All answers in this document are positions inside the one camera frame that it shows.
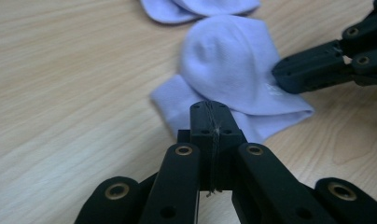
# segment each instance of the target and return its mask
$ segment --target light purple fabric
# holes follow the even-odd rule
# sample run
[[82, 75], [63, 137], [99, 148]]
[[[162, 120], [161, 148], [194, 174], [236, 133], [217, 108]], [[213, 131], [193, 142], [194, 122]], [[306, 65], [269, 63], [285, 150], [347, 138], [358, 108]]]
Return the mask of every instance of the light purple fabric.
[[231, 109], [249, 142], [262, 143], [314, 110], [276, 86], [279, 61], [263, 21], [215, 16], [197, 22], [183, 43], [179, 75], [152, 92], [174, 134], [189, 129], [189, 107], [202, 100]]
[[141, 0], [154, 21], [178, 24], [203, 17], [242, 14], [260, 5], [259, 0]]

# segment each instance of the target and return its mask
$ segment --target wood grain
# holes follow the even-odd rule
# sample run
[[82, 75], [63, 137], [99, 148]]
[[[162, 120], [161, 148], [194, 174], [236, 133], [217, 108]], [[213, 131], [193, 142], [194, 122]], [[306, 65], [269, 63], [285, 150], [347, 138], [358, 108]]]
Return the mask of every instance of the wood grain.
[[[366, 0], [263, 1], [281, 56], [341, 36]], [[148, 95], [177, 70], [192, 23], [151, 21], [133, 0], [0, 0], [0, 223], [73, 223], [105, 179], [141, 181], [174, 143]], [[295, 177], [336, 176], [377, 199], [377, 87], [307, 92], [310, 119], [271, 137]], [[230, 192], [199, 223], [239, 223]]]

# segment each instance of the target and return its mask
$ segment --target folded sock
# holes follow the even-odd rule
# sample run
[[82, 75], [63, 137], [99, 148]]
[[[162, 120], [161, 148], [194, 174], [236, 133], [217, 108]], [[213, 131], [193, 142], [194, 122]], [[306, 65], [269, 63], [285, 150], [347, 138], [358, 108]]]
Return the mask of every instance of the folded sock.
[[258, 0], [141, 0], [154, 21], [177, 24], [203, 17], [242, 14], [259, 6]]
[[189, 107], [227, 105], [250, 142], [262, 143], [314, 110], [272, 76], [279, 57], [263, 21], [216, 16], [197, 22], [183, 43], [179, 75], [152, 92], [172, 132], [189, 129]]

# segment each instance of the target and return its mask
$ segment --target cloth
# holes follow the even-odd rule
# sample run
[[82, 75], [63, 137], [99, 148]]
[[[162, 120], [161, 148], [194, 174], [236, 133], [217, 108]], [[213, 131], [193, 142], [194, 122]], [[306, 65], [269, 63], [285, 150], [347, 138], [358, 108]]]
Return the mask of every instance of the cloth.
[[259, 0], [141, 0], [154, 21], [178, 24], [203, 17], [243, 14], [260, 5]]
[[314, 113], [300, 96], [276, 85], [271, 71], [279, 56], [263, 21], [231, 15], [199, 21], [180, 59], [178, 75], [151, 93], [174, 134], [189, 129], [189, 107], [203, 100], [227, 105], [255, 143]]

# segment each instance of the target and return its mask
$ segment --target wooden table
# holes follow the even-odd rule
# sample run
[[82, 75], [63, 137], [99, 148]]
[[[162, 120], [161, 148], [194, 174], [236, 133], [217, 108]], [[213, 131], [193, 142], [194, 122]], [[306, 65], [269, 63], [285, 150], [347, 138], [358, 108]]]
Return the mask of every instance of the wooden table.
[[[339, 38], [371, 0], [263, 1], [282, 57]], [[139, 1], [0, 1], [0, 223], [73, 223], [116, 175], [142, 181], [175, 142], [149, 94], [177, 70], [192, 26], [151, 21]], [[310, 119], [265, 145], [302, 183], [346, 179], [377, 199], [377, 87], [302, 95]], [[230, 192], [199, 223], [239, 223]]]

